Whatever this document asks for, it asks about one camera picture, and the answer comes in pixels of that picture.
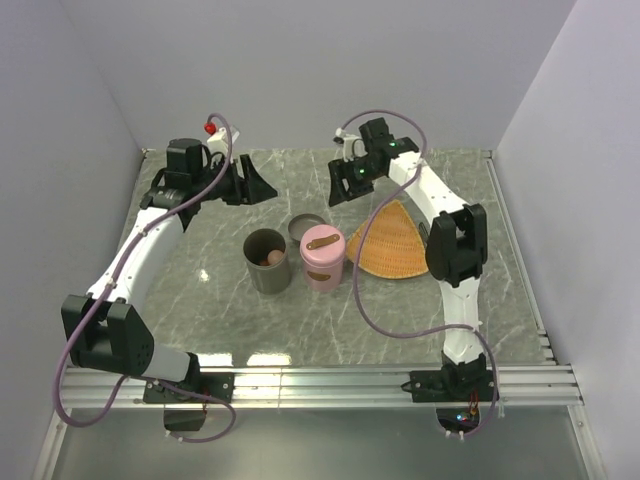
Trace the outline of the woven bamboo basket tray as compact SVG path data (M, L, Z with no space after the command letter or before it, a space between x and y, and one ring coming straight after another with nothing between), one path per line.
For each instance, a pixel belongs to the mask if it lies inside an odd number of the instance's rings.
M429 272L419 231L399 200L376 216L360 255L359 267L379 278L401 280Z

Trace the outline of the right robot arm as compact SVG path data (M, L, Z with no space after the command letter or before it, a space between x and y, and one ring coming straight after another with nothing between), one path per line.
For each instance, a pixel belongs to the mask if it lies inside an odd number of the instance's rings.
M334 141L341 158L329 163L329 205L336 206L367 195L375 180L387 177L397 194L404 193L427 222L425 260L438 282L445 334L439 382L455 400L466 398L487 372L488 347L479 336L478 294L488 258L487 214L480 204L459 197L432 170L427 141L397 138L385 121L386 110L371 111L371 120L356 135L344 126Z

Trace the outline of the pink lid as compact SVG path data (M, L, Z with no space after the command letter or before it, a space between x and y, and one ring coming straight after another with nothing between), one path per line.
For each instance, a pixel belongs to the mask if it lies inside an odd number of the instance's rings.
M300 254L309 265L329 267L342 261L345 253L344 235L328 224L311 227L300 241Z

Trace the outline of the aluminium mounting rail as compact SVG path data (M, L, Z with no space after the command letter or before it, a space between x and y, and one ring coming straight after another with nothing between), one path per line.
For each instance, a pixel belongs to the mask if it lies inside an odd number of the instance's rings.
M401 389L411 366L337 368L237 368L231 398L237 409L413 408ZM61 397L67 409L100 409L118 376L71 368ZM569 366L502 367L500 401L506 407L574 406L583 398Z

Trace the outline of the pink cylindrical container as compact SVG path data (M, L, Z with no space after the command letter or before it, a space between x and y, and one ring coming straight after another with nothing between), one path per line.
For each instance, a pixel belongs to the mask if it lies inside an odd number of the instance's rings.
M322 253L320 250L302 251L303 277L317 292L335 290L342 281L344 254Z

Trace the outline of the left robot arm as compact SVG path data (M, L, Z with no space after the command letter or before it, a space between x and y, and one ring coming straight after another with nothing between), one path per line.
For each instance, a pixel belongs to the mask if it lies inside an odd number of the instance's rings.
M196 399L203 379L196 355L157 343L141 317L148 290L206 201L254 205L277 191L243 154L233 160L225 140L212 147L169 142L166 165L143 195L134 227L106 272L61 308L69 358L76 367L166 381L180 402Z

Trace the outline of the pink egg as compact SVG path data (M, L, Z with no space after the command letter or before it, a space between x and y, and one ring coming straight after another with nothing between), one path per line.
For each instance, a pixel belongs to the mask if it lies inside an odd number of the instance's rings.
M270 251L267 255L267 264L269 266L277 265L284 257L284 252L281 250L274 249Z

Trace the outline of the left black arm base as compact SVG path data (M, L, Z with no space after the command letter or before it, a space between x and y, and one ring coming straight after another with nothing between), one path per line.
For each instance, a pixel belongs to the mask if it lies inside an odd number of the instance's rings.
M230 372L197 373L181 382L147 380L143 403L163 407L163 424L168 436L184 443L206 443L226 436L237 420L231 405L235 374ZM193 437L201 433L212 407L223 407L229 422L219 433Z

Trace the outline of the grey cylindrical container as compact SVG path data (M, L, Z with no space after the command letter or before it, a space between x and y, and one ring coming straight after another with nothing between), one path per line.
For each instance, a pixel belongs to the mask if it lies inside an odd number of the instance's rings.
M283 259L272 266L260 266L270 251L284 252ZM276 230L262 228L247 236L243 244L243 255L254 288L261 294L274 295L284 291L290 284L292 274L285 238Z

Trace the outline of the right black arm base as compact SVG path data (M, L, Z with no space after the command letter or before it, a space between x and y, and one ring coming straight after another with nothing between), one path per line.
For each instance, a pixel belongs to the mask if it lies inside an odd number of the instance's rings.
M500 400L497 380L486 368L471 371L446 365L438 371L413 370L401 390L415 404L435 404L436 418L445 435L460 439L480 429L481 403L488 402L493 413Z

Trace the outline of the metal food tongs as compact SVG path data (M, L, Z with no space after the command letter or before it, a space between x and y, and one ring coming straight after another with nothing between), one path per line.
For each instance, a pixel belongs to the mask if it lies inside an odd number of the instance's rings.
M427 246L428 239L429 239L429 230L428 230L427 226L423 222L420 222L418 224L418 232L419 232L419 235L421 237L421 240L422 240L424 246Z

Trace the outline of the grey lid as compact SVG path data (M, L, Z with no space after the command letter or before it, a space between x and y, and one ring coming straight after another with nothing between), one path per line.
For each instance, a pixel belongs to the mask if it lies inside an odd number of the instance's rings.
M311 228L323 225L326 221L319 215L312 213L303 213L294 216L288 224L287 230L290 239L299 244L304 234Z

